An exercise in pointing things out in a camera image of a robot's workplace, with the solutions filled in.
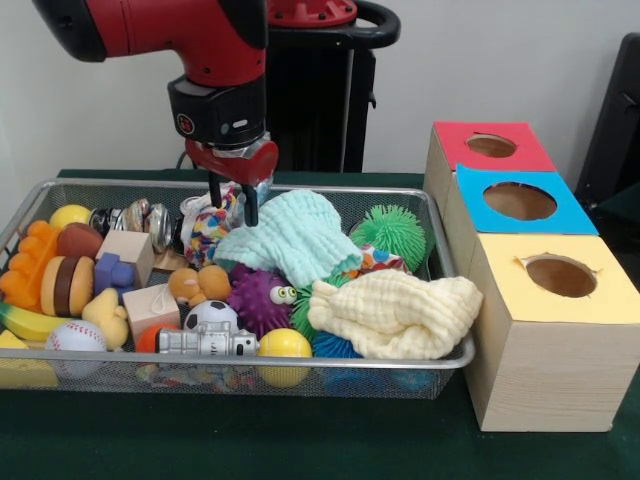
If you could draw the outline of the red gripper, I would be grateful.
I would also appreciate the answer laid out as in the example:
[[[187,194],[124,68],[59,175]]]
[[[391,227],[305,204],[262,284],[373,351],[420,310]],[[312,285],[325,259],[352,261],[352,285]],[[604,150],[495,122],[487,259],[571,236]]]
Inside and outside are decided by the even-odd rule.
[[[211,205],[220,208],[222,194],[220,178],[242,185],[245,196],[244,220],[248,227],[259,222],[258,185],[271,178],[279,158],[279,149],[268,134],[242,148],[220,150],[191,138],[185,139],[185,150],[190,159],[208,171]]]

